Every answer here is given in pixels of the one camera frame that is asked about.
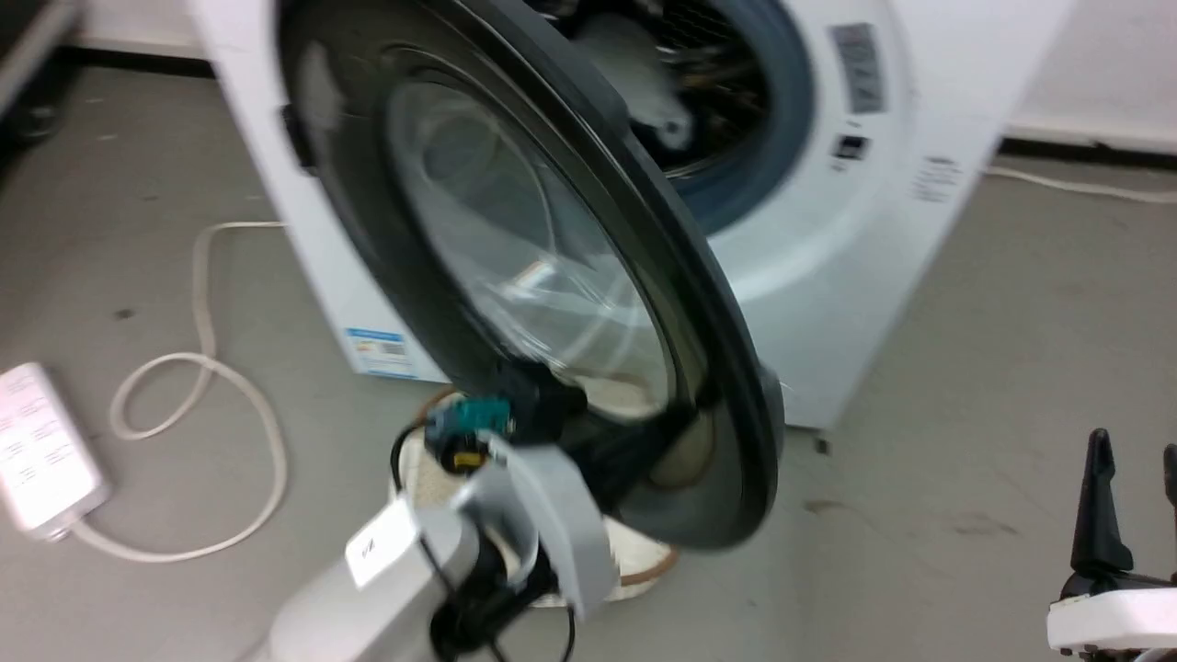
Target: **power strip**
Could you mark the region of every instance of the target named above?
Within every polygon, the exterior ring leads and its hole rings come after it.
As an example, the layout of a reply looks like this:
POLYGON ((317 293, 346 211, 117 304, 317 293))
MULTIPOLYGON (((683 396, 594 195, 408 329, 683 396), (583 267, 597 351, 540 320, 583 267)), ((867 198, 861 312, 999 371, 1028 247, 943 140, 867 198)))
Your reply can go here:
POLYGON ((0 375, 0 490, 16 528, 38 539, 60 538, 111 492, 35 363, 0 375))

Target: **beige basket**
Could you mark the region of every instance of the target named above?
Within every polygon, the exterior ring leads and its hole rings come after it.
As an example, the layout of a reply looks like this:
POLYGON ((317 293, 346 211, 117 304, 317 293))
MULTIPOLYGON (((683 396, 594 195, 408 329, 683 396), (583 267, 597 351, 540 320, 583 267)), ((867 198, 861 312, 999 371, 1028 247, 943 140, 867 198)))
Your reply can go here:
MULTIPOLYGON (((463 483, 463 478, 446 474, 425 452, 419 431, 405 442, 400 454, 400 475, 404 477, 405 492, 418 505, 445 503, 463 483)), ((619 585, 610 594, 610 601, 629 600, 646 593, 678 561, 678 552, 670 545, 647 538, 609 517, 605 518, 605 529, 621 577, 619 585)), ((518 565, 518 560, 506 558, 506 563, 510 571, 518 565)), ((534 604, 563 605, 564 601, 556 597, 545 597, 534 604)))

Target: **washing machine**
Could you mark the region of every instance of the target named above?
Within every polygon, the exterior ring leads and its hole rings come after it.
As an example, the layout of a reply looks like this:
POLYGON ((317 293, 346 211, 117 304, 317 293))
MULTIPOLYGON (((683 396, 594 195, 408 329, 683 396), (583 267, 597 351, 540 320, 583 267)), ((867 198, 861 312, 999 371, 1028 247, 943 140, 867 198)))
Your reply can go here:
POLYGON ((636 319, 636 293, 618 285, 630 279, 597 259, 609 252, 594 244, 601 238, 560 226, 574 225, 561 217, 650 211, 585 198, 610 179, 693 218, 784 385, 789 423, 809 428, 832 425, 845 408, 1072 5, 189 1, 355 371, 452 377, 398 316, 397 296, 377 286, 357 249, 372 238, 348 232, 357 214, 430 206, 454 219, 434 244, 511 256, 467 274, 486 286, 466 296, 500 329, 512 316, 559 317, 559 332, 516 347, 554 365, 591 363, 607 378, 647 342, 649 320, 636 319), (364 107, 333 92, 357 85, 364 107), (292 104, 308 88, 313 98, 292 104), (317 163, 346 147, 315 140, 345 133, 340 118, 368 114, 372 132, 352 139, 385 145, 379 154, 317 163), (557 159, 561 150, 572 152, 557 159), (609 158, 617 151, 651 167, 623 168, 609 158), (399 203, 378 211, 374 191, 399 203), (577 300, 591 305, 578 312, 577 300))

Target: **washing machine door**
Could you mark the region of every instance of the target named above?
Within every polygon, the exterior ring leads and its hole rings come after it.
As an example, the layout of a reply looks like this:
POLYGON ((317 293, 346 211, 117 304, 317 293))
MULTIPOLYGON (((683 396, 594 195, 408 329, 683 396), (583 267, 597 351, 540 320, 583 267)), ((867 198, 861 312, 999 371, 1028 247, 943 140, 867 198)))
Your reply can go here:
POLYGON ((504 358, 541 360, 586 392, 559 443, 620 495, 612 515, 681 545, 756 530, 778 382, 573 45, 520 0, 299 0, 280 53, 295 150, 454 384, 490 393, 504 358), (657 457, 586 448, 634 431, 665 437, 657 457))

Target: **concrete floor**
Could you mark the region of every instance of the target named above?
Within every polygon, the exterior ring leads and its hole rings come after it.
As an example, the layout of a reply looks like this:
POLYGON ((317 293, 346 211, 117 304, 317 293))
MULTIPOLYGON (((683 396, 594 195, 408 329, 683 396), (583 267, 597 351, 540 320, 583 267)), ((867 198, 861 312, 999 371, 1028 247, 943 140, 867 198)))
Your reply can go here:
MULTIPOLYGON (((1177 177, 1011 161, 1058 177, 1177 188, 1177 177)), ((0 366, 52 366, 115 485, 95 525, 181 549, 253 517, 268 489, 255 416, 215 385, 159 441, 106 424, 118 383, 195 347, 197 232, 273 218, 214 82, 85 72, 60 135, 0 186, 0 366)), ((1044 617, 1069 574, 1088 431, 1112 431, 1125 541, 1173 569, 1161 449, 1177 439, 1177 211, 1008 180, 975 196, 838 429, 786 449, 750 544, 686 555, 650 595, 583 627, 576 660, 1055 660, 1044 617)), ((348 372, 279 231, 213 259, 222 357, 282 421, 292 488, 230 551, 167 567, 0 527, 0 657, 230 661, 383 503, 391 435, 434 386, 348 372)), ((182 368, 135 400, 157 421, 182 368)), ((554 660, 563 617, 504 643, 554 660)))

